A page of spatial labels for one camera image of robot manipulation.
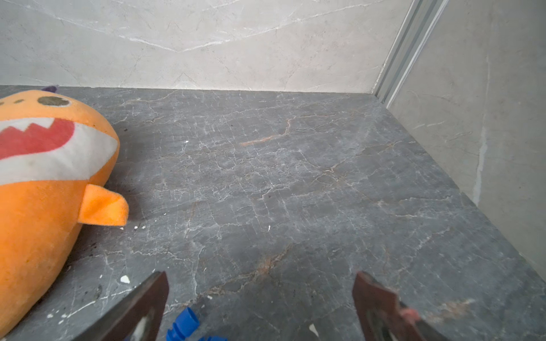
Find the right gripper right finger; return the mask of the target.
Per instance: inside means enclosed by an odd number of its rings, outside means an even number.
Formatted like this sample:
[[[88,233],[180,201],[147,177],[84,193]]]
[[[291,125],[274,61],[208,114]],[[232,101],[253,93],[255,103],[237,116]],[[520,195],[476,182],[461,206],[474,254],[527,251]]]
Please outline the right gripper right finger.
[[[365,271],[352,289],[356,313],[366,340],[428,341],[448,338],[434,329],[399,295]]]

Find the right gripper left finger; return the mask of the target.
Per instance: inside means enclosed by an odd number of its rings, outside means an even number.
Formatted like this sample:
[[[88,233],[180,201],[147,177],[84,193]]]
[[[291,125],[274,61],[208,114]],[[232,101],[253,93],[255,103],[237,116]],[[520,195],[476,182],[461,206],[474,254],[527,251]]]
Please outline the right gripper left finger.
[[[162,323],[169,282],[156,271],[76,340],[155,340]]]

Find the removed blue stopper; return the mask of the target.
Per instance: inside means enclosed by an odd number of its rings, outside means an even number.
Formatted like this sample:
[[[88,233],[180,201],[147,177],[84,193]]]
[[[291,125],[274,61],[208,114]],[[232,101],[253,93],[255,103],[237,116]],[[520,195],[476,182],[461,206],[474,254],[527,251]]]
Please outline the removed blue stopper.
[[[228,341],[228,340],[226,338],[222,338],[219,336],[208,336],[208,337],[203,337],[199,339],[198,341]]]
[[[172,323],[170,329],[167,330],[167,341],[185,341],[189,338],[200,326],[200,321],[193,310],[189,307],[185,308]]]

